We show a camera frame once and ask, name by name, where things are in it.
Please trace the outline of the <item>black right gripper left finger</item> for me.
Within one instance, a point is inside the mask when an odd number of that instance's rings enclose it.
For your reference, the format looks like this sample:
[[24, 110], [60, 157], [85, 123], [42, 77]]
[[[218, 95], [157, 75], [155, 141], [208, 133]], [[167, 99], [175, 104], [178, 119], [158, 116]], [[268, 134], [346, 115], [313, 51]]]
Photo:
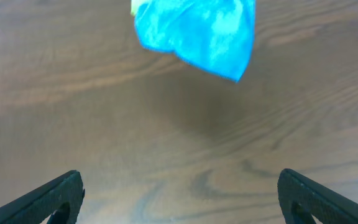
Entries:
[[71, 170], [0, 207], [0, 224], [75, 224], [84, 197], [81, 175]]

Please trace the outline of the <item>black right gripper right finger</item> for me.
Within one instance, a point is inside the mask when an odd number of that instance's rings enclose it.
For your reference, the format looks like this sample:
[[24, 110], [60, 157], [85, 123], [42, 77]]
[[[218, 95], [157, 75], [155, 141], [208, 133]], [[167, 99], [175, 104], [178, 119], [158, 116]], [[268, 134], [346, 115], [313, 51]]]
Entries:
[[358, 203], [292, 169], [281, 171], [277, 189], [286, 224], [358, 224]]

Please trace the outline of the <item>blue microfiber cloth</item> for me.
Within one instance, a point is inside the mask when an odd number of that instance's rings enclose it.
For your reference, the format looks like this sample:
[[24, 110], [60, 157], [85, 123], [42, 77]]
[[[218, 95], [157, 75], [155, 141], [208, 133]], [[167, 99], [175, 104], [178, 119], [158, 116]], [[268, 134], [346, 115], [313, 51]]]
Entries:
[[143, 0], [134, 27], [143, 48], [238, 82], [254, 44], [255, 0]]

